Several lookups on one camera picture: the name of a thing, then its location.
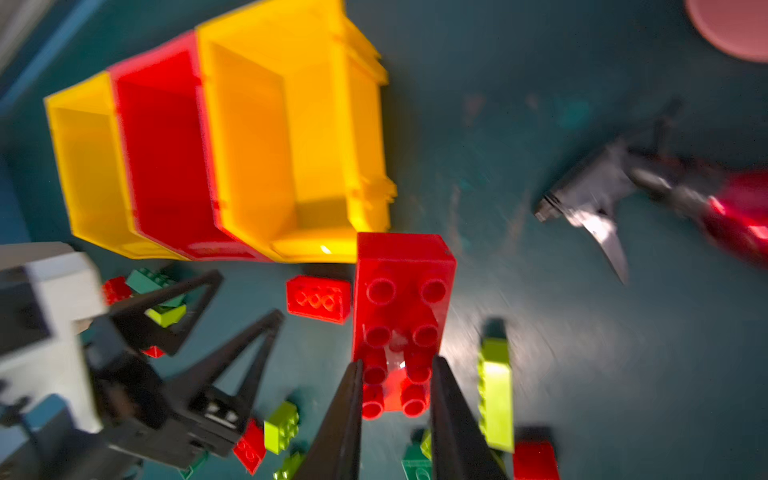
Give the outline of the small red lego brick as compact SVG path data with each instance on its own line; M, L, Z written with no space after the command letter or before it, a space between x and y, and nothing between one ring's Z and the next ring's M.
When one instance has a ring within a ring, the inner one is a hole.
M286 308L295 316L343 325L351 292L348 281L300 275L286 283Z

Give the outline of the dark green lego edge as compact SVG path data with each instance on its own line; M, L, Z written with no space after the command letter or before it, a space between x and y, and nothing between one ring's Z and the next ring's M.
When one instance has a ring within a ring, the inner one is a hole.
M204 451L187 468L180 469L179 474L183 480L190 480L192 476L206 463L209 453Z

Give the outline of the long lime lego brick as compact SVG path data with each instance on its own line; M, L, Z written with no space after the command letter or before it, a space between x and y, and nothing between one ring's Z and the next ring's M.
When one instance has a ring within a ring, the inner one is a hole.
M505 339L486 338L478 357L479 427L490 448L514 451L513 371Z

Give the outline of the long red lego brick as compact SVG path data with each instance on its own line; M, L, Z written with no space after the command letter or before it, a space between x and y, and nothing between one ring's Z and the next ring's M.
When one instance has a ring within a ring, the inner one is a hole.
M156 346L152 346L152 347L144 350L143 353L145 355L147 355L148 357L151 357L151 358L154 358L154 359L162 358L165 355L165 352L162 351L160 348L158 348Z

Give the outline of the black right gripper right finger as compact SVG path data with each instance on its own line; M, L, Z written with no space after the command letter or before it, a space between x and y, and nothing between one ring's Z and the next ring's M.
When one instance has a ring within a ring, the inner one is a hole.
M506 479L442 356L432 361L430 423L434 479Z

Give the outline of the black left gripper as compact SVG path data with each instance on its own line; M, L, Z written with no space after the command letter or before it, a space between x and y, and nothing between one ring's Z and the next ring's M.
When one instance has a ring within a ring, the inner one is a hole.
M109 448L184 469L204 451L226 456L243 435L281 311L171 379L144 356L176 354L222 282L217 270L176 282L149 269L107 282L109 320L96 322L85 358Z

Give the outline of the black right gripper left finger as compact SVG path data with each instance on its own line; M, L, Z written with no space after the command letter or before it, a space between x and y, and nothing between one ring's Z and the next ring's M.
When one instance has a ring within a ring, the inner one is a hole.
M316 438L293 480L359 478L362 375L361 360L348 365Z

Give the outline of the red lego brick two-by-four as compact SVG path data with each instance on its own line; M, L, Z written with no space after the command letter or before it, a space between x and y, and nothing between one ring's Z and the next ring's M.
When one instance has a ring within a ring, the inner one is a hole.
M439 235L358 235L352 358L363 365L363 419L428 410L456 267Z

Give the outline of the red lego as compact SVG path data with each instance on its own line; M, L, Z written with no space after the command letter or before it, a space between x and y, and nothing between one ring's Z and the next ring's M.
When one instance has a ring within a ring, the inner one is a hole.
M102 285L102 293L107 306L114 305L133 296L124 276L114 277Z

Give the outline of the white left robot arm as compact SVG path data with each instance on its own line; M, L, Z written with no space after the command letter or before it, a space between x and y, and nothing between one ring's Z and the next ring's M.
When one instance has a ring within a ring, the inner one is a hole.
M271 310L196 364L161 378L223 281L211 270L107 304L87 255L1 271L1 424L24 442L5 479L138 479L155 462L190 478L255 425L252 407L284 316Z

